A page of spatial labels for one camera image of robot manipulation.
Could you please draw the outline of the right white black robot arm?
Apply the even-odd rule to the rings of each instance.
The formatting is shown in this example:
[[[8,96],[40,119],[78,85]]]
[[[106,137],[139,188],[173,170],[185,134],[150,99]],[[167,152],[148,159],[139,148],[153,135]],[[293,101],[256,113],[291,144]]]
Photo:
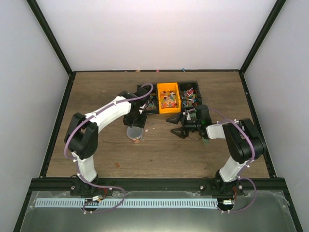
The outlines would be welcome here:
[[[250,167],[267,151],[267,145],[257,127],[249,118],[231,120],[223,117],[222,122],[213,123],[210,109],[207,105],[198,105],[194,109],[185,110],[169,117],[166,121],[181,124],[181,127],[170,132],[181,139],[189,136],[190,132],[198,132],[205,140],[224,139],[230,156],[225,165],[216,173],[214,188],[221,195],[232,189],[232,182],[241,179],[241,173]]]

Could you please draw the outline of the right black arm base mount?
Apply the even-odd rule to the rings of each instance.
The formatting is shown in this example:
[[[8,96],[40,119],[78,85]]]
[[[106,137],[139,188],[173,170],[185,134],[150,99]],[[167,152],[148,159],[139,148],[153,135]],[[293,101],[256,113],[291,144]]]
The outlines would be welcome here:
[[[239,181],[224,182],[219,178],[202,178],[198,182],[202,195],[213,197],[232,196],[235,193],[243,195],[243,190],[239,189]]]

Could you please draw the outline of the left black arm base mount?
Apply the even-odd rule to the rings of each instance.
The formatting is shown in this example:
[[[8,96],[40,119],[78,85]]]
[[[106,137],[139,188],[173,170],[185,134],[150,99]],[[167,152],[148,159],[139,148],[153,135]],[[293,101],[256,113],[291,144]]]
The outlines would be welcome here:
[[[93,197],[97,195],[111,196],[112,190],[108,188],[97,188],[91,186],[80,179],[73,182],[70,190],[71,196]]]

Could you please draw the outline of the orange candy bin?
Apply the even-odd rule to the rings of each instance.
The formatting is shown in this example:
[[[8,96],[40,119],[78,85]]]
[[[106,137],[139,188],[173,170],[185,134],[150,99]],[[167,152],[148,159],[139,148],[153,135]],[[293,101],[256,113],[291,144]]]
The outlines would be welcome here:
[[[181,112],[181,97],[178,83],[158,83],[158,109],[160,114],[176,114]]]

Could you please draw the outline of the black candy bin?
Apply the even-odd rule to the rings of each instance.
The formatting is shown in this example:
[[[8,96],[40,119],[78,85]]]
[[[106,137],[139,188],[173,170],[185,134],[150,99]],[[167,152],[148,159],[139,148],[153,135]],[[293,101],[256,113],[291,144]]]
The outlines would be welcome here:
[[[179,82],[178,88],[181,98],[182,112],[202,104],[202,96],[198,82]]]
[[[153,84],[153,90],[149,98],[149,104],[143,111],[144,114],[159,114],[157,84]]]

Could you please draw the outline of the green plastic scoop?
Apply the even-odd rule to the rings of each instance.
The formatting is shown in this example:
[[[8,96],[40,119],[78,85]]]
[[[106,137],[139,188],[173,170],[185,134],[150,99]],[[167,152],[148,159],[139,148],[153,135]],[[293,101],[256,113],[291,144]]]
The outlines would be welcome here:
[[[202,141],[203,141],[203,143],[204,143],[205,145],[209,144],[208,139],[202,138]]]

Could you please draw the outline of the clear plastic cup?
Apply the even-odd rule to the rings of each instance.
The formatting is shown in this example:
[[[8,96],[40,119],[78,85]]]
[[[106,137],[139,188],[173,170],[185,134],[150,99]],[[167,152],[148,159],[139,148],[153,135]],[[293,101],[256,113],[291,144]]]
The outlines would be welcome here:
[[[138,143],[140,143],[140,142],[143,141],[143,137],[139,137],[139,138],[130,138],[129,140],[130,140],[130,142],[132,142],[132,143],[134,143],[134,144],[138,144]]]

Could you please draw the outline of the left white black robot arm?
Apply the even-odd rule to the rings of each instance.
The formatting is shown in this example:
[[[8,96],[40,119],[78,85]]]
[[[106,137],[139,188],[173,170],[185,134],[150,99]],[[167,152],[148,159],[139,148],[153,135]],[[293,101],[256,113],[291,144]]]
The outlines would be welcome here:
[[[91,113],[73,115],[64,138],[64,156],[77,164],[77,176],[83,181],[81,188],[87,195],[98,191],[93,156],[99,133],[120,117],[124,118],[124,125],[143,129],[147,118],[143,111],[152,91],[153,85],[146,83],[135,93],[120,92],[110,103]]]

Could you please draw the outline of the white round cup lid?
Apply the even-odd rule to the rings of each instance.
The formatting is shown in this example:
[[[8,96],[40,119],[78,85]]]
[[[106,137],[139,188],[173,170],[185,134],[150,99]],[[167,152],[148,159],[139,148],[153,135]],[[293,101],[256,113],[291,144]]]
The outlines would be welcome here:
[[[139,127],[128,127],[126,134],[131,140],[138,140],[143,136],[143,129]]]

